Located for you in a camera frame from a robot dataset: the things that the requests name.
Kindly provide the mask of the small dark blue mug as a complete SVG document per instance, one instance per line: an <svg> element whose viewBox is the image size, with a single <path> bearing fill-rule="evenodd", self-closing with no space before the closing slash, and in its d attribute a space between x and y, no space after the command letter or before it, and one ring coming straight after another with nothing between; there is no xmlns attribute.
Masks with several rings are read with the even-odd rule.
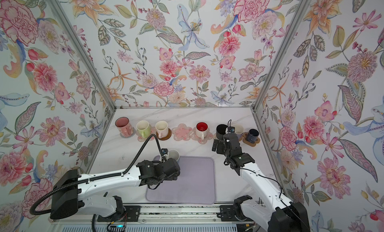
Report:
<svg viewBox="0 0 384 232"><path fill-rule="evenodd" d="M250 129L248 131L248 134L246 136L246 140L249 142L249 143L256 143L256 141L258 140L259 138L259 131L257 129Z"/></svg>

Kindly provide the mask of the black mug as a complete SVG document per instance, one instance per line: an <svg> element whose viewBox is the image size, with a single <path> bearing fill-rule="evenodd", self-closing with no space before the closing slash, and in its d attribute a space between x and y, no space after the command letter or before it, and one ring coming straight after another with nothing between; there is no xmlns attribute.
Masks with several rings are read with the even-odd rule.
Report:
<svg viewBox="0 0 384 232"><path fill-rule="evenodd" d="M216 127L216 138L218 140L223 140L223 136L226 134L227 128L228 126L225 124L220 124Z"/></svg>

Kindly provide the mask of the red inside white mug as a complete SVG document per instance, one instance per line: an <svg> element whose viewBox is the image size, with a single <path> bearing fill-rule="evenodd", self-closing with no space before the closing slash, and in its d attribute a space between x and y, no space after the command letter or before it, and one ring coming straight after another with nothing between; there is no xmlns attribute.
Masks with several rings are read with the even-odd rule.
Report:
<svg viewBox="0 0 384 232"><path fill-rule="evenodd" d="M206 122L199 122L196 125L196 136L201 140L205 140L208 134L208 124Z"/></svg>

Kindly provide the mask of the corner aluminium post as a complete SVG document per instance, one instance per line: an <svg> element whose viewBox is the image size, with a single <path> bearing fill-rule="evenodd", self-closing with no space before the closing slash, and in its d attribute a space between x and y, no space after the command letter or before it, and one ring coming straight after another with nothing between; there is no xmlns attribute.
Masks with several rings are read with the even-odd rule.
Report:
<svg viewBox="0 0 384 232"><path fill-rule="evenodd" d="M46 0L46 1L50 6L53 14L58 18L58 22L63 27L64 32L67 34L71 43L73 44L79 59L84 63L86 69L89 71L93 80L95 81L96 86L98 86L100 93L104 98L105 103L111 108L113 112L115 112L117 109L115 103L112 101L109 93L107 92L107 88L103 84L96 68L94 67L94 64L92 63L87 52L85 51L81 40L77 36L72 24L70 23L68 17L66 16L59 1L58 0Z"/></svg>
<svg viewBox="0 0 384 232"><path fill-rule="evenodd" d="M295 14L292 18L292 21L290 23L290 28L287 30L286 35L284 39L282 40L282 43L280 47L277 50L276 57L272 63L271 68L269 69L268 73L262 76L262 87L259 92L259 95L253 104L252 110L256 112L258 108L261 106L262 101L264 97L266 96L268 92L268 88L280 66L282 61L286 57L286 53L290 47L290 44L294 40L294 36L298 30L298 27L304 17L305 12L307 11L307 8L310 6L311 0L300 0L297 6L297 9L295 11Z"/></svg>

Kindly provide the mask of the lilac mug white inside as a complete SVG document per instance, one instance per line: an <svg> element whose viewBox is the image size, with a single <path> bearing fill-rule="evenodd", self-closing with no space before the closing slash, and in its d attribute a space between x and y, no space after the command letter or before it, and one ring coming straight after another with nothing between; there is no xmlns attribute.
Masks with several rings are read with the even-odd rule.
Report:
<svg viewBox="0 0 384 232"><path fill-rule="evenodd" d="M243 139L244 127L240 124L233 125L235 128L235 134L238 137L239 141Z"/></svg>

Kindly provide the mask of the blue mug white inside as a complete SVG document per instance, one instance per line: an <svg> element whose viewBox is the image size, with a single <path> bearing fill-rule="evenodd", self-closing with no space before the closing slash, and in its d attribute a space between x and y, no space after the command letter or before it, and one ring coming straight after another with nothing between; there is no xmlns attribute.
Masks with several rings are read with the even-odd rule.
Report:
<svg viewBox="0 0 384 232"><path fill-rule="evenodd" d="M178 162L180 159L180 153L177 150L169 150L166 154L166 159L174 159Z"/></svg>

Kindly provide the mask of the lilac drying mat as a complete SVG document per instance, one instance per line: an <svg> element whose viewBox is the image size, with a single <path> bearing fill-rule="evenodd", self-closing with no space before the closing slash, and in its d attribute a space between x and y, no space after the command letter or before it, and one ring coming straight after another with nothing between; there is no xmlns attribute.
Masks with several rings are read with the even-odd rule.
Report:
<svg viewBox="0 0 384 232"><path fill-rule="evenodd" d="M216 201L215 163L210 157L181 156L181 174L146 192L154 203L211 205Z"/></svg>

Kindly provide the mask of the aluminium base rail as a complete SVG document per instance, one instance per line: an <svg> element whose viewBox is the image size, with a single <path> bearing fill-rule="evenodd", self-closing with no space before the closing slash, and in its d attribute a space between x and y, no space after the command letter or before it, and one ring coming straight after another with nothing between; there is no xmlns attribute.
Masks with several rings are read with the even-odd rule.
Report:
<svg viewBox="0 0 384 232"><path fill-rule="evenodd" d="M128 215L110 223L98 216L53 220L50 232L262 232L250 219L238 220L231 204L127 204Z"/></svg>

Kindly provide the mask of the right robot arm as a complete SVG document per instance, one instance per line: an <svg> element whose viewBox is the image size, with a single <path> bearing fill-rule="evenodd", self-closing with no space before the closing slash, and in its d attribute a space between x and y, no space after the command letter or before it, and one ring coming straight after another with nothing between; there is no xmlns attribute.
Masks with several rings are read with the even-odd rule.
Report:
<svg viewBox="0 0 384 232"><path fill-rule="evenodd" d="M277 180L266 177L256 161L242 151L234 127L221 124L217 127L212 150L224 155L225 166L229 166L256 192L260 202L245 195L234 200L231 214L223 211L222 216L238 221L251 220L267 232L309 232L311 230L306 208L293 203L283 194Z"/></svg>

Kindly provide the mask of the cream mug pink handle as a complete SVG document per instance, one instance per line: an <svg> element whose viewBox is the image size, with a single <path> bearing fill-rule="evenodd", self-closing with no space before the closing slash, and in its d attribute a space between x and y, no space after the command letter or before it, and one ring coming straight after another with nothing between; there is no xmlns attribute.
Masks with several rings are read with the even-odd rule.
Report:
<svg viewBox="0 0 384 232"><path fill-rule="evenodd" d="M155 125L159 139L165 139L169 134L169 125L166 121L159 121Z"/></svg>

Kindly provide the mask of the pink flower coaster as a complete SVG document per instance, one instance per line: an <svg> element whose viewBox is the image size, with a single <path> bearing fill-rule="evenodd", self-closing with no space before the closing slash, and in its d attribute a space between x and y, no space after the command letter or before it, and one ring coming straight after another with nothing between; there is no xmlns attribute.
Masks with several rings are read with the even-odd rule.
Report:
<svg viewBox="0 0 384 232"><path fill-rule="evenodd" d="M189 141L192 136L193 129L186 124L181 123L171 130L175 141Z"/></svg>
<svg viewBox="0 0 384 232"><path fill-rule="evenodd" d="M151 127L151 133L150 134L156 134L156 128L154 126ZM139 131L136 131L137 140L139 142L145 142L147 140L147 137L143 137Z"/></svg>
<svg viewBox="0 0 384 232"><path fill-rule="evenodd" d="M213 139L213 134L210 132L210 129L208 128L205 131L200 131L197 128L193 129L193 132L191 134L191 139L194 141L199 142L200 144L204 145L206 144L209 140Z"/></svg>

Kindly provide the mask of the brown paw shaped coaster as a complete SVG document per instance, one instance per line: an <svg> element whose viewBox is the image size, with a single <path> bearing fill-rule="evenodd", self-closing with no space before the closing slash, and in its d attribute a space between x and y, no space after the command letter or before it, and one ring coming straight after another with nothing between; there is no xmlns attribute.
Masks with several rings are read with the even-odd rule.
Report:
<svg viewBox="0 0 384 232"><path fill-rule="evenodd" d="M257 137L255 142L249 142L249 141L247 141L247 136L248 136L248 133L245 132L243 134L243 139L242 139L243 143L245 143L246 145L249 145L251 147L255 147L255 146L257 146L261 142L261 138L260 137Z"/></svg>

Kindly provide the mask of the green mug white inside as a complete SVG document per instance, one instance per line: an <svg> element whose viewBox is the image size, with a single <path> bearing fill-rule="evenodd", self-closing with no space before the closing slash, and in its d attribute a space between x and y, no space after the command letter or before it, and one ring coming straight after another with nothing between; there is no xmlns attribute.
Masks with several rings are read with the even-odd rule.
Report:
<svg viewBox="0 0 384 232"><path fill-rule="evenodd" d="M136 130L142 138L148 138L151 135L152 126L148 121L139 121L136 125Z"/></svg>

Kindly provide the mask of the grey round knitted coaster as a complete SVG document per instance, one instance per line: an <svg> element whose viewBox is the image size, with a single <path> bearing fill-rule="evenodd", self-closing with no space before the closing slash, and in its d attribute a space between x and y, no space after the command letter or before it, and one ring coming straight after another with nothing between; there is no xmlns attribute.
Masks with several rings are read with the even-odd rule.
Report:
<svg viewBox="0 0 384 232"><path fill-rule="evenodd" d="M135 135L136 135L136 131L135 131L135 130L133 131L132 135L130 135L130 136L124 136L124 135L120 132L120 136L121 136L123 139L132 138L132 137L135 136Z"/></svg>

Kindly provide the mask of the brown wooden round coaster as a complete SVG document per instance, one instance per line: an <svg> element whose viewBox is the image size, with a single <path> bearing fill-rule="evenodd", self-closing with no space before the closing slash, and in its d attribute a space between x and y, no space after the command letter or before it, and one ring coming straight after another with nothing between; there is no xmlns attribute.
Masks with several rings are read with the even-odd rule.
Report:
<svg viewBox="0 0 384 232"><path fill-rule="evenodd" d="M156 136L157 136L157 138L158 138L159 140L161 140L161 141L166 141L166 140L169 140L169 139L171 138L171 136L172 136L172 131L171 131L171 129L168 129L168 134L167 134L167 136L165 136L165 137L163 137L163 138L160 138L158 132L156 132Z"/></svg>

